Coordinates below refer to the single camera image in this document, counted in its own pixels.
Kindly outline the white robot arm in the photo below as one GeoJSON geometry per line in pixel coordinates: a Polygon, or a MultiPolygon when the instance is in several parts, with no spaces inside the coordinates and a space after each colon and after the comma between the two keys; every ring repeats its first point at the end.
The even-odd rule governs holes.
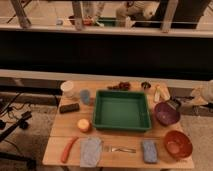
{"type": "Polygon", "coordinates": [[[203,85],[197,86],[191,92],[194,105],[213,104],[213,80],[210,80],[203,85]]]}

